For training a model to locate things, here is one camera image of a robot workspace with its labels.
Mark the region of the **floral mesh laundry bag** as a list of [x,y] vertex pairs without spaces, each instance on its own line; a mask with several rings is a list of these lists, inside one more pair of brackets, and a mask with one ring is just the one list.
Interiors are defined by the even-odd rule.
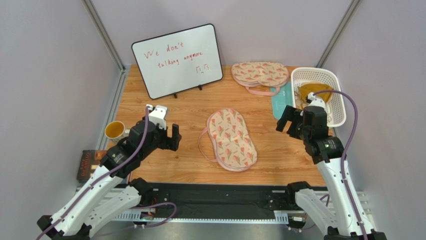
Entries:
[[[203,151],[201,138],[208,135],[212,143],[214,158]],[[218,163],[230,172],[244,172],[258,161],[258,152],[249,135],[246,121],[233,108],[224,108],[212,113],[200,133],[197,144],[206,160]]]

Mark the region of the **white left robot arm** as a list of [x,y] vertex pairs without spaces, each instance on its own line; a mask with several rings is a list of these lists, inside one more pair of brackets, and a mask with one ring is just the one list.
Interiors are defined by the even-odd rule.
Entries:
[[141,165],[154,150],[177,151],[182,136],[177,124],[172,135],[158,120],[144,117],[130,129],[120,121],[111,122],[105,135],[115,145],[102,157],[100,165],[82,189],[53,215],[37,221],[42,233],[52,240],[89,240],[106,223],[133,207],[150,207],[154,203],[153,188],[142,178],[132,180],[122,192],[109,201],[101,200]]

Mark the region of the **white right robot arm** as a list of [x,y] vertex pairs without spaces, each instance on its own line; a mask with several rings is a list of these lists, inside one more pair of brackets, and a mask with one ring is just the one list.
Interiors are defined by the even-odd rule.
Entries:
[[343,160],[344,146],[329,135],[327,113],[323,107],[307,106],[303,110],[286,106],[277,122],[282,132],[303,141],[305,151],[321,173],[333,204],[331,211],[305,181],[288,184],[289,195],[319,228],[325,240],[385,240],[385,233],[376,231],[354,194],[349,166]]

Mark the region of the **mustard yellow bra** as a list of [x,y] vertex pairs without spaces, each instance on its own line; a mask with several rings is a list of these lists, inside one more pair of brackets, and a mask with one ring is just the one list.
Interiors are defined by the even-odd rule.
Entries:
[[[307,102],[307,96],[309,93],[317,93],[325,90],[334,90],[331,86],[324,84],[324,83],[304,83],[303,85],[298,87],[298,93],[296,93],[296,96],[304,101]],[[324,100],[325,103],[328,103],[332,98],[331,92],[323,92],[319,93],[317,95],[321,99]]]

